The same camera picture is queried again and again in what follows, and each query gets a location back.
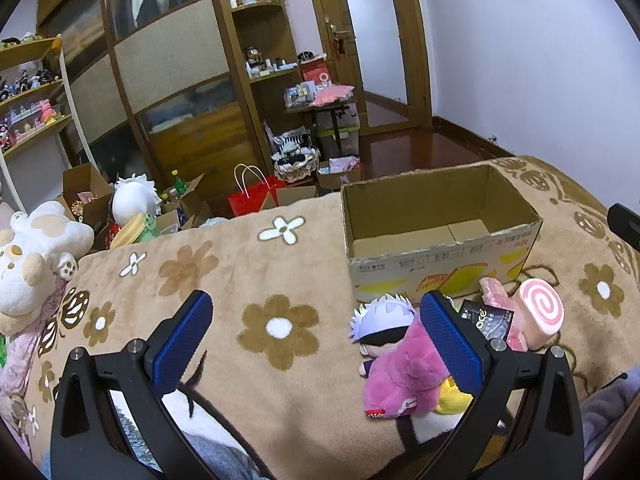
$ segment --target wall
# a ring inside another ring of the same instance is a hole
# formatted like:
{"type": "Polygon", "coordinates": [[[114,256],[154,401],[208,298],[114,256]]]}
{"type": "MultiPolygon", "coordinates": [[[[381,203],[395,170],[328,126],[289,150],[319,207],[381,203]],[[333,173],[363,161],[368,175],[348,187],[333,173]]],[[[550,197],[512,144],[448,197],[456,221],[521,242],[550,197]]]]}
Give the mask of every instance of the wall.
{"type": "Polygon", "coordinates": [[[422,0],[433,113],[640,212],[640,42],[613,0],[422,0]]]}
{"type": "MultiPolygon", "coordinates": [[[[21,38],[27,31],[35,32],[37,8],[38,0],[21,0],[0,32],[0,37],[21,38]]],[[[12,158],[8,165],[15,187],[28,212],[62,192],[62,172],[66,170],[66,163],[53,137],[47,137],[34,148],[12,158]]],[[[1,174],[0,180],[2,199],[16,209],[1,174]]]]}
{"type": "Polygon", "coordinates": [[[296,52],[308,50],[316,56],[322,54],[324,50],[322,49],[320,32],[318,32],[313,0],[285,0],[285,7],[296,52]]]}
{"type": "Polygon", "coordinates": [[[393,0],[347,1],[365,91],[406,104],[404,65],[393,0]]]}

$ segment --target blue gray fabric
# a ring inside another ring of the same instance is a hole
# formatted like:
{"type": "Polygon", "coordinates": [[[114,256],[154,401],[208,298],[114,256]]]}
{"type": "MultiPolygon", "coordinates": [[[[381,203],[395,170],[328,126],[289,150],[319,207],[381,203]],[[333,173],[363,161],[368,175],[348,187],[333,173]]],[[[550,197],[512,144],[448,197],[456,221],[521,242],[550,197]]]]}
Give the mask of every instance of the blue gray fabric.
{"type": "MultiPolygon", "coordinates": [[[[125,435],[131,443],[138,460],[146,466],[160,471],[160,466],[151,455],[138,428],[127,417],[122,415],[120,410],[116,410],[125,435]]],[[[187,433],[184,436],[211,471],[221,480],[267,480],[260,476],[254,462],[239,449],[225,446],[201,436],[187,433]]],[[[47,477],[47,480],[51,480],[51,460],[48,452],[42,457],[42,474],[47,477]]]]}
{"type": "Polygon", "coordinates": [[[613,380],[580,405],[584,461],[588,462],[640,392],[640,366],[613,380]]]}

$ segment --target red paper bag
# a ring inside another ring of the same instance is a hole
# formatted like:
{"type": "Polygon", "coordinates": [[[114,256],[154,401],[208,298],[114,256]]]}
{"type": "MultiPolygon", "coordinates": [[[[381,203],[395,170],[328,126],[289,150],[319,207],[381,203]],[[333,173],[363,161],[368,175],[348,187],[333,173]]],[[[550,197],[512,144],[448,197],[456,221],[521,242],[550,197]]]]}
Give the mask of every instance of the red paper bag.
{"type": "Polygon", "coordinates": [[[268,177],[264,176],[264,173],[260,171],[256,166],[247,166],[245,164],[238,164],[234,169],[234,177],[236,178],[236,184],[240,188],[238,193],[230,195],[229,205],[235,216],[242,216],[249,213],[257,213],[262,207],[264,199],[267,197],[267,193],[271,193],[275,203],[278,203],[278,197],[276,196],[276,189],[279,187],[285,187],[286,184],[275,178],[273,175],[268,177]],[[238,180],[238,168],[244,167],[242,170],[241,181],[238,180]],[[260,182],[255,186],[247,187],[244,182],[244,175],[247,171],[251,171],[255,176],[260,178],[260,182]]]}

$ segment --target metal screw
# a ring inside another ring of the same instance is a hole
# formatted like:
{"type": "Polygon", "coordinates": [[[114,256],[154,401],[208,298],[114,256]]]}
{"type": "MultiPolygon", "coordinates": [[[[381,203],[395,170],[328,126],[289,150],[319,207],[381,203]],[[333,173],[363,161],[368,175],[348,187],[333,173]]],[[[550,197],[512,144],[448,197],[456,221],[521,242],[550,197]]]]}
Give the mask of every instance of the metal screw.
{"type": "Polygon", "coordinates": [[[69,357],[71,357],[72,361],[78,361],[83,355],[84,355],[84,348],[78,347],[78,348],[74,348],[71,351],[71,353],[69,354],[69,357]]]}
{"type": "Polygon", "coordinates": [[[496,352],[504,352],[507,349],[507,343],[500,338],[491,339],[491,348],[496,352]]]}
{"type": "Polygon", "coordinates": [[[145,342],[142,339],[132,339],[127,343],[127,351],[132,354],[137,354],[142,352],[142,349],[145,347],[145,342]]]}
{"type": "Polygon", "coordinates": [[[562,350],[559,346],[552,346],[551,355],[553,357],[557,357],[558,359],[561,359],[564,357],[564,350],[562,350]]]}

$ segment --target blue gripper pad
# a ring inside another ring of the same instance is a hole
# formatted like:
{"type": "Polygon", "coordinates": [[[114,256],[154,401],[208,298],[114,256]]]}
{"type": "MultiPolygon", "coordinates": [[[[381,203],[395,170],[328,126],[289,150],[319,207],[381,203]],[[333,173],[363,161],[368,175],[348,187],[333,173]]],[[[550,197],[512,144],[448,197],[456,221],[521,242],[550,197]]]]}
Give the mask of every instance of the blue gripper pad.
{"type": "Polygon", "coordinates": [[[491,365],[484,336],[438,290],[422,297],[420,321],[460,391],[477,397],[491,365]]]}
{"type": "Polygon", "coordinates": [[[165,319],[147,341],[145,372],[162,397],[176,390],[191,358],[213,321],[209,294],[194,290],[171,319],[165,319]]]}

